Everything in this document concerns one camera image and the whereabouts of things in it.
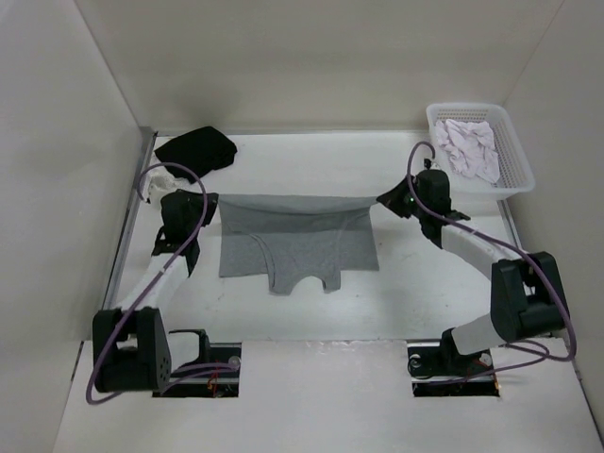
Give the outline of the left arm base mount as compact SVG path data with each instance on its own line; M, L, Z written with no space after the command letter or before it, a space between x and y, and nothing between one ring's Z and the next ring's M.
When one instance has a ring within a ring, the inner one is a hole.
M240 393L243 348L240 343L213 343L204 329L168 334L172 372L155 398L236 398Z

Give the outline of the grey tank top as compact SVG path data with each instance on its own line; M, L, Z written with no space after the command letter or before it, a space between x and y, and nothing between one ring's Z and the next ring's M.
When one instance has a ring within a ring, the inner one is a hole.
M271 294L289 295L307 277L326 293L341 272L379 270L373 197L222 194L220 277L266 275Z

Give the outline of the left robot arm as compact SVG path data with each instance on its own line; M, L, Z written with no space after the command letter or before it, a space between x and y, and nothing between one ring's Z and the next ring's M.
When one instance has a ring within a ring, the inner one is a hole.
M88 389L102 394L162 392L174 372L202 376L211 366L203 329L168 330L162 314L192 275L199 229L218 207L217 193L176 190L160 200L162 225L151 261L134 290L92 320L93 371Z

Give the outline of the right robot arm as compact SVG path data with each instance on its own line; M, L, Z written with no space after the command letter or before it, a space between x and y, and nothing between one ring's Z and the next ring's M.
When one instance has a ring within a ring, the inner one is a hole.
M469 216L452 208L445 172L407 176L377 201L400 218L416 218L428 240L491 283L488 313L443 333L437 359L446 372L461 372L482 350L566 327L570 316L553 256L529 254L478 231Z

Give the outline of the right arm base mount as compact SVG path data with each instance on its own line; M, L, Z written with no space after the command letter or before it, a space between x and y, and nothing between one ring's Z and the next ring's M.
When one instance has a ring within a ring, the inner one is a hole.
M415 397L499 397L489 349L461 355L448 330L438 341L407 343L407 353Z

